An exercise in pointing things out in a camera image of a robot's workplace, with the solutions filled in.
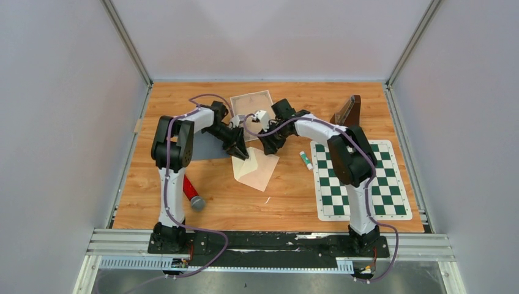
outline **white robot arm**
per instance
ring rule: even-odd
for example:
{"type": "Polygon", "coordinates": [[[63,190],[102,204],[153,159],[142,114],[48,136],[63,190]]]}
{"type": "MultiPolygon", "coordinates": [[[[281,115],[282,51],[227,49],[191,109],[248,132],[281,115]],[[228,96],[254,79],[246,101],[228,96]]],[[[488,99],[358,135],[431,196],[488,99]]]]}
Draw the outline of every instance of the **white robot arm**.
{"type": "Polygon", "coordinates": [[[214,101],[211,106],[202,105],[198,111],[182,119],[173,122],[170,137],[176,137],[176,142],[170,143],[167,150],[168,126],[173,119],[170,116],[162,116],[159,119],[155,138],[151,149],[151,157],[159,169],[161,187],[161,210],[159,222],[154,227],[151,235],[152,245],[164,250],[177,252],[185,244],[185,228],[178,226],[185,221],[184,209],[182,207],[183,185],[185,168],[191,161],[193,153],[193,135],[196,132],[209,132],[222,141],[222,148],[232,156],[240,159],[248,158],[247,148],[244,141],[244,130],[242,127],[229,127],[222,122],[228,114],[227,108],[221,102],[214,101]],[[166,169],[167,157],[169,159],[169,170],[167,186],[166,169]]]}
{"type": "Polygon", "coordinates": [[[372,164],[376,166],[376,158],[362,129],[360,127],[349,129],[338,125],[329,127],[331,124],[323,123],[306,110],[296,112],[286,99],[273,104],[272,109],[276,114],[275,119],[271,119],[266,111],[258,111],[253,116],[254,122],[261,123],[262,131],[259,134],[264,136],[259,136],[259,139],[263,144],[265,154],[276,153],[284,145],[289,135],[307,137],[329,148],[334,172],[345,185],[348,193],[351,210],[350,235],[358,237],[359,247],[374,242],[379,236],[379,228],[371,221],[368,213],[368,211],[375,211],[371,189],[367,191],[367,201],[365,190],[372,170],[370,164],[362,158],[358,151],[348,151],[347,147],[351,147],[350,143],[342,134],[349,133],[363,152],[368,154],[372,164]]]}

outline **paper sheet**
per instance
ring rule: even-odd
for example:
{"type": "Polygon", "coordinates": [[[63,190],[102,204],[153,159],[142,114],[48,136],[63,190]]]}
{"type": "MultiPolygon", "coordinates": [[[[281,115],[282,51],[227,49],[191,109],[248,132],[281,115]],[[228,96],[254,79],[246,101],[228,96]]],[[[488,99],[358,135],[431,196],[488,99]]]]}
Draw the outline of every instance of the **paper sheet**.
{"type": "Polygon", "coordinates": [[[248,159],[246,159],[240,169],[240,173],[238,174],[238,178],[246,175],[247,173],[253,172],[258,169],[258,161],[256,160],[256,152],[252,150],[255,148],[249,147],[247,149],[248,159]]]}
{"type": "Polygon", "coordinates": [[[273,154],[265,155],[262,150],[254,147],[247,148],[247,152],[249,159],[245,161],[233,156],[234,178],[242,184],[264,192],[279,157],[273,154]]]}

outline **gray wall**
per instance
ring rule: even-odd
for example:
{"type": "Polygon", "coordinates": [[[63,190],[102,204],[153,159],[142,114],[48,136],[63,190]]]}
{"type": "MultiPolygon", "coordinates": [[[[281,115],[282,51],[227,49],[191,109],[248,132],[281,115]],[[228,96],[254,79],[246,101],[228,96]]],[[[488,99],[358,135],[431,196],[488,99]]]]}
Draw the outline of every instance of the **gray wall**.
{"type": "Polygon", "coordinates": [[[469,293],[517,293],[519,2],[444,1],[395,85],[469,293]]]}
{"type": "Polygon", "coordinates": [[[114,0],[155,79],[389,78],[430,0],[114,0]]]}
{"type": "Polygon", "coordinates": [[[145,87],[99,0],[0,1],[0,293],[70,293],[145,87]]]}

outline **wooden table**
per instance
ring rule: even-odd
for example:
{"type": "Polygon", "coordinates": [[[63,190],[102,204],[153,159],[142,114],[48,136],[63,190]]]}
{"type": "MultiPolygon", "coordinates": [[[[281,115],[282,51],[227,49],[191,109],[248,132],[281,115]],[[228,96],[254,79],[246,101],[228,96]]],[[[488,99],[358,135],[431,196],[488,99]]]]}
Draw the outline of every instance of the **wooden table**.
{"type": "MultiPolygon", "coordinates": [[[[416,200],[386,98],[379,83],[156,83],[142,122],[113,228],[152,228],[160,211],[160,179],[150,149],[159,117],[181,115],[193,109],[187,101],[202,93],[227,99],[268,89],[272,100],[287,98],[296,110],[306,109],[319,118],[330,119],[353,94],[362,98],[360,125],[368,139],[386,139],[393,144],[405,183],[413,219],[388,221],[401,232],[423,232],[416,200]]],[[[212,98],[199,102],[210,104],[212,98]]],[[[247,143],[263,149],[259,140],[247,143]]],[[[311,154],[310,140],[292,136],[279,150],[279,162],[265,192],[252,189],[233,178],[231,159],[193,161],[186,169],[200,195],[206,200],[202,212],[191,210],[184,198],[186,224],[216,230],[260,230],[291,232],[344,232],[347,222],[323,222],[317,217],[313,173],[299,157],[311,154]]]]}

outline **green and white checkered mat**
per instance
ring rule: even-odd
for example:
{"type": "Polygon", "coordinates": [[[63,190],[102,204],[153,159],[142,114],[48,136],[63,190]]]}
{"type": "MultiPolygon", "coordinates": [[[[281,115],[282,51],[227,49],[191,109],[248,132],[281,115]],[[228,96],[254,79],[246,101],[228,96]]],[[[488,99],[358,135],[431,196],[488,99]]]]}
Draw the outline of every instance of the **green and white checkered mat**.
{"type": "MultiPolygon", "coordinates": [[[[321,221],[349,221],[346,187],[335,176],[328,148],[311,143],[317,213],[321,221]]],[[[395,152],[389,140],[370,140],[377,158],[376,179],[372,181],[375,218],[407,221],[413,218],[398,170],[395,152]]]]}

